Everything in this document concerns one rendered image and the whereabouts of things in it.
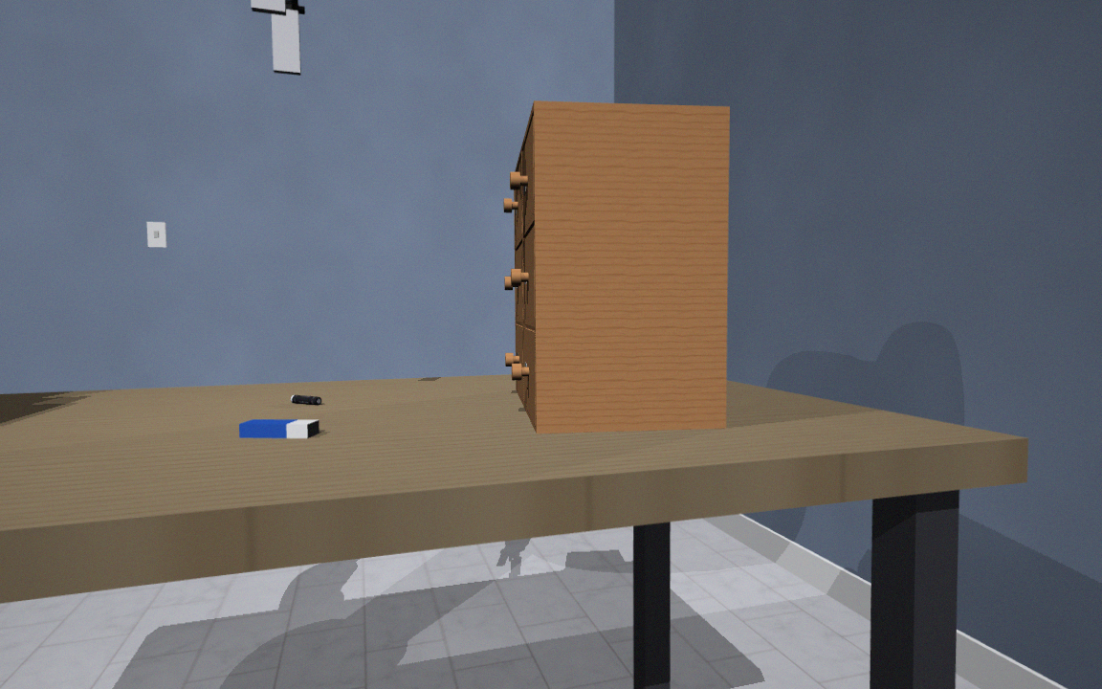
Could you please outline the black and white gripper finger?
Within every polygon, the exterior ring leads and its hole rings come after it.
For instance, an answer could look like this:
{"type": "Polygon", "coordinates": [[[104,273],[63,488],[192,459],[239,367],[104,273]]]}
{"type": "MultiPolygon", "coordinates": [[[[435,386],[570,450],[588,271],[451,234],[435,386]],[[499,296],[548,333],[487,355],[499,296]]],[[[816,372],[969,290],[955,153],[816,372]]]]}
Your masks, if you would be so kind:
{"type": "Polygon", "coordinates": [[[251,10],[271,14],[287,14],[287,0],[251,0],[251,10]]]}
{"type": "Polygon", "coordinates": [[[305,14],[305,8],[287,0],[287,17],[272,14],[273,73],[301,75],[299,13],[305,14]]]}

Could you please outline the brown wooden chest of drawers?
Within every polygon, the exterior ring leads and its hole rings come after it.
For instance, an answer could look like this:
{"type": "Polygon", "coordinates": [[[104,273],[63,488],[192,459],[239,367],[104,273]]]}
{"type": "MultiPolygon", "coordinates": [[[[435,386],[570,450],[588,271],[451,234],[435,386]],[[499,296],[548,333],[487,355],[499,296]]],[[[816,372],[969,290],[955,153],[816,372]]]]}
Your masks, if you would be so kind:
{"type": "Polygon", "coordinates": [[[730,106],[533,115],[534,432],[726,429],[730,106]]]}

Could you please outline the brown wooden drawer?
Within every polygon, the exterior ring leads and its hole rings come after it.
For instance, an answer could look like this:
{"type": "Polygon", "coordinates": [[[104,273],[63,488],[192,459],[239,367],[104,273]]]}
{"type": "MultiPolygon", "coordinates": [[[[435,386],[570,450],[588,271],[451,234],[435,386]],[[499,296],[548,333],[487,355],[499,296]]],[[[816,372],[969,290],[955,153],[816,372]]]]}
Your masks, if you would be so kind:
{"type": "Polygon", "coordinates": [[[523,403],[529,413],[532,415],[534,426],[537,426],[537,349],[534,349],[534,327],[523,327],[523,367],[521,365],[512,365],[512,380],[521,380],[521,378],[523,378],[523,403]]]}
{"type": "MultiPolygon", "coordinates": [[[[515,269],[523,272],[523,244],[515,252],[515,269]]],[[[521,286],[511,286],[511,278],[504,278],[506,291],[514,291],[514,287],[516,287],[516,317],[523,317],[523,282],[521,286]]]]}
{"type": "Polygon", "coordinates": [[[523,239],[523,272],[511,269],[511,286],[523,282],[523,319],[534,320],[534,227],[523,239]]]}
{"type": "MultiPolygon", "coordinates": [[[[521,365],[523,367],[523,325],[516,325],[516,356],[514,353],[506,353],[506,366],[521,365]]],[[[517,389],[523,398],[523,378],[516,380],[517,389]]]]}
{"type": "Polygon", "coordinates": [[[534,214],[534,115],[523,146],[523,176],[509,173],[509,190],[523,187],[523,230],[534,214]]]}
{"type": "MultiPolygon", "coordinates": [[[[518,173],[521,176],[521,160],[518,166],[518,173]]],[[[504,200],[504,212],[512,212],[515,209],[515,247],[523,234],[523,189],[515,190],[515,202],[512,200],[504,200]]]]}

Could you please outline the white and blue eraser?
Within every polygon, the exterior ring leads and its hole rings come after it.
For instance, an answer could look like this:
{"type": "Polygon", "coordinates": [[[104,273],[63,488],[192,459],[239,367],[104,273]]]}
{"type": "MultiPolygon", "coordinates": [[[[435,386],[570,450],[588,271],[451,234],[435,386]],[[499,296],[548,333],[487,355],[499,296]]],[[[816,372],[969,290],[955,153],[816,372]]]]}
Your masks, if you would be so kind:
{"type": "Polygon", "coordinates": [[[239,424],[239,437],[314,437],[318,420],[253,419],[239,424]]]}

